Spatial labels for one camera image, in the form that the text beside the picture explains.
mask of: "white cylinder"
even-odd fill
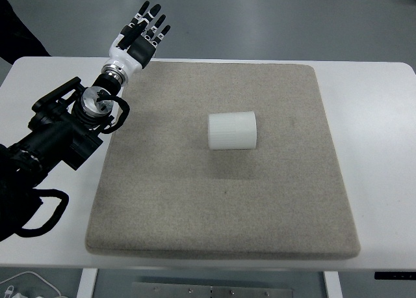
[[[249,150],[257,143],[257,125],[253,111],[210,114],[208,145],[210,150]]]

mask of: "black cable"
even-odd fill
[[[113,125],[112,127],[109,127],[108,129],[104,129],[102,131],[102,133],[104,133],[104,134],[110,134],[110,133],[116,131],[118,128],[120,128],[123,125],[123,123],[127,119],[127,116],[129,116],[130,106],[129,106],[129,104],[127,104],[127,102],[125,100],[123,100],[119,96],[102,95],[100,93],[98,95],[99,95],[99,98],[97,99],[97,102],[100,102],[100,101],[115,101],[123,111],[121,113],[121,115],[118,117],[117,123],[115,125]]]
[[[53,212],[52,217],[42,227],[35,229],[20,228],[16,230],[16,234],[20,237],[35,237],[48,233],[58,223],[70,201],[66,193],[57,189],[31,189],[30,194],[38,197],[56,197],[60,199],[60,203]]]

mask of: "robotic hand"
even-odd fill
[[[77,170],[102,144],[98,135],[117,130],[127,118],[129,106],[117,94],[133,73],[146,67],[170,29],[167,25],[157,34],[165,15],[151,25],[161,6],[155,5],[146,12],[148,7],[146,1],[112,43],[110,59],[91,87],[84,88],[75,77],[56,88],[33,105],[36,114],[29,122],[32,132],[8,148],[0,144],[0,241],[14,233],[34,237],[50,231],[69,198],[56,189],[34,187],[61,161]],[[123,113],[112,124],[114,102]],[[50,220],[41,228],[24,229],[42,204],[40,197],[51,196],[61,199],[61,203]]]

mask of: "gray felt mat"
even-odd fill
[[[312,67],[151,62],[130,80],[86,247],[164,258],[342,259],[359,242]],[[254,111],[255,150],[209,150]]]

